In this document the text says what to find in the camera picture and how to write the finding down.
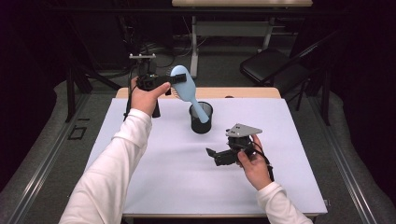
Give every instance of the table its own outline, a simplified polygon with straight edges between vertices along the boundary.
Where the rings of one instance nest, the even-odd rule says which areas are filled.
[[[311,7],[311,0],[172,0],[174,7]],[[192,55],[190,73],[197,78],[198,35],[217,36],[264,36],[262,49],[267,49],[274,25],[269,21],[197,21],[192,16]]]
[[[245,98],[222,98],[227,95]],[[197,98],[214,107],[206,134],[191,130],[190,103],[159,99],[162,116],[152,120],[148,149],[132,176],[126,217],[264,217],[243,170],[218,167],[205,151],[228,149],[225,130],[236,122],[263,129],[259,137],[275,180],[296,206],[309,217],[327,213],[286,102],[275,88],[197,88]],[[126,101],[113,99],[87,167],[119,129]]]

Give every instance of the light blue scrub brush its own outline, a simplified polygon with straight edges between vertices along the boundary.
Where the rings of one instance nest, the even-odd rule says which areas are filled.
[[[191,78],[189,70],[187,70],[185,66],[178,65],[172,69],[170,76],[174,77],[175,75],[179,74],[186,74],[187,80],[186,82],[179,82],[172,85],[172,87],[176,90],[176,96],[184,102],[191,102],[201,123],[207,123],[209,121],[209,117],[195,98],[195,83]]]

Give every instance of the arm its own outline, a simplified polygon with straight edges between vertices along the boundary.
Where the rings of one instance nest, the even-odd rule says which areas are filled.
[[[257,192],[257,202],[265,211],[271,223],[312,223],[292,204],[286,191],[276,182],[272,182]]]
[[[256,135],[252,135],[256,149],[262,151],[262,143]],[[304,216],[286,196],[286,191],[272,182],[268,175],[267,164],[264,158],[256,155],[251,160],[240,151],[238,160],[244,168],[247,180],[258,191],[257,201],[259,206],[265,211],[272,224],[283,223],[312,223],[311,219]]]
[[[76,184],[61,223],[120,223],[132,173],[147,148],[149,115],[169,88],[164,83],[153,91],[134,89],[128,118]]]

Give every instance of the chair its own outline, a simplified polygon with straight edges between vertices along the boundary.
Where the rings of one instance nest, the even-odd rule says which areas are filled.
[[[335,31],[327,35],[291,58],[277,49],[264,49],[253,57],[241,62],[239,71],[249,77],[257,86],[276,87],[282,97],[301,84],[299,92],[288,100],[290,102],[299,96],[296,106],[296,110],[299,110],[309,78],[320,70],[325,69],[324,67],[328,63],[326,62],[327,57],[324,57],[320,66],[308,69],[302,64],[302,59],[318,50],[325,43],[329,43],[338,33],[338,31]]]

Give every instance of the white long-sleeve shirt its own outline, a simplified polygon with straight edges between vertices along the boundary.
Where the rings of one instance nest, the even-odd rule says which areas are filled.
[[[120,223],[128,185],[150,131],[151,117],[131,109],[120,131],[76,184],[60,223]],[[277,183],[259,190],[257,199],[271,223],[312,223]]]

